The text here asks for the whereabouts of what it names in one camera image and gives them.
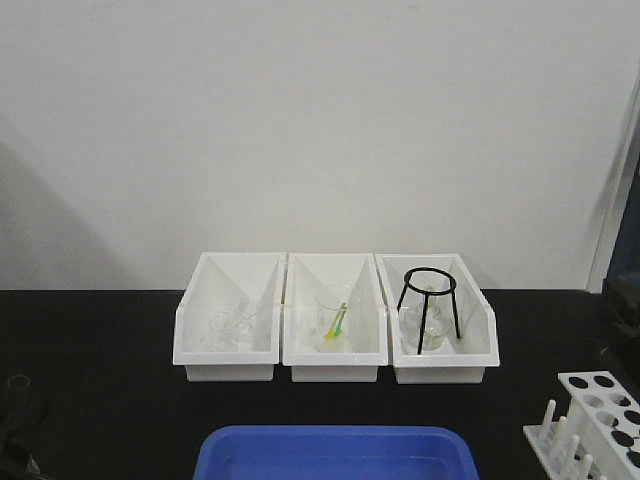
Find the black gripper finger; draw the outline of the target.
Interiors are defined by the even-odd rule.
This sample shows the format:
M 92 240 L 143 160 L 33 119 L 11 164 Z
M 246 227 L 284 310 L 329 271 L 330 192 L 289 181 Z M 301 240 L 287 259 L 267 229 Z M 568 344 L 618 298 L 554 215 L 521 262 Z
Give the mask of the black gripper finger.
M 1 438 L 1 478 L 33 479 L 28 471 L 32 441 L 26 437 Z
M 49 401 L 37 397 L 15 403 L 6 416 L 7 437 L 10 440 L 30 440 L 34 437 L 49 411 Z

